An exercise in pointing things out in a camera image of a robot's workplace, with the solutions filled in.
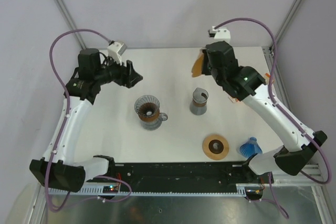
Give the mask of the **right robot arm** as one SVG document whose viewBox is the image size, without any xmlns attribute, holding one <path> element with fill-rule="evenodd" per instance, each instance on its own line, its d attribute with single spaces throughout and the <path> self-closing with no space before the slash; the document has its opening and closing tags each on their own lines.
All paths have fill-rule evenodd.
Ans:
<svg viewBox="0 0 336 224">
<path fill-rule="evenodd" d="M 254 183 L 262 174 L 277 170 L 298 175 L 327 140 L 325 132 L 304 125 L 269 94 L 264 77 L 253 67 L 239 65 L 227 42 L 206 45 L 201 49 L 201 60 L 201 74 L 212 76 L 229 96 L 254 110 L 283 143 L 278 149 L 250 157 L 242 169 L 243 179 Z"/>
</svg>

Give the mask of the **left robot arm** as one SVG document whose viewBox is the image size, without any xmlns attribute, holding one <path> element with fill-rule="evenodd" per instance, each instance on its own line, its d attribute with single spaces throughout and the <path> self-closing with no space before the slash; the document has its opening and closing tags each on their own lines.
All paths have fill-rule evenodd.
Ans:
<svg viewBox="0 0 336 224">
<path fill-rule="evenodd" d="M 74 161 L 81 128 L 101 86 L 114 82 L 129 89 L 143 80 L 132 61 L 117 63 L 111 56 L 101 60 L 102 56 L 95 48 L 80 51 L 78 67 L 65 85 L 64 107 L 52 140 L 42 158 L 29 165 L 31 173 L 46 188 L 76 193 L 97 176 L 105 182 L 115 178 L 112 157 L 95 155 L 84 162 Z"/>
</svg>

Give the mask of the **glass server with handle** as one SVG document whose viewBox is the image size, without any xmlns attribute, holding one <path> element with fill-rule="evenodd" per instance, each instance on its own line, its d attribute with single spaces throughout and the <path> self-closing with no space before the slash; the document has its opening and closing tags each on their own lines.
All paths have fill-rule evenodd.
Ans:
<svg viewBox="0 0 336 224">
<path fill-rule="evenodd" d="M 145 130 L 154 131 L 158 129 L 161 126 L 162 122 L 166 121 L 167 119 L 168 115 L 166 113 L 160 113 L 159 117 L 151 122 L 141 121 L 141 126 Z"/>
</svg>

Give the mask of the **brown paper coffee filter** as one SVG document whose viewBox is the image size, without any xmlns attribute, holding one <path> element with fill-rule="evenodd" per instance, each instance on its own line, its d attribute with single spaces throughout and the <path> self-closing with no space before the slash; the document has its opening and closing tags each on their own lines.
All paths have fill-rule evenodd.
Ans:
<svg viewBox="0 0 336 224">
<path fill-rule="evenodd" d="M 201 52 L 193 64 L 191 70 L 192 78 L 196 78 L 202 75 L 203 61 L 204 61 L 204 54 Z"/>
</svg>

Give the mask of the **clear grey glass dripper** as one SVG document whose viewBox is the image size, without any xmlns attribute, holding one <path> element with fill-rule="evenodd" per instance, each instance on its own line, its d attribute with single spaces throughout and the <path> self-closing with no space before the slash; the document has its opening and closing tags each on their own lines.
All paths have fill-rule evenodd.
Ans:
<svg viewBox="0 0 336 224">
<path fill-rule="evenodd" d="M 143 95 L 136 100 L 134 110 L 141 121 L 151 122 L 159 117 L 160 102 L 153 95 Z"/>
</svg>

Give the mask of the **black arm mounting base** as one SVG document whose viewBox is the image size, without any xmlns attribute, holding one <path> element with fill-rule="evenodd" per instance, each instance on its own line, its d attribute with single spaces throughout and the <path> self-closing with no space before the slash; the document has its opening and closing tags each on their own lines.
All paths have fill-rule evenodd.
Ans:
<svg viewBox="0 0 336 224">
<path fill-rule="evenodd" d="M 268 184 L 273 178 L 268 174 L 255 175 L 237 162 L 187 162 L 187 163 L 113 163 L 106 176 L 121 178 L 130 186 L 145 184 Z"/>
</svg>

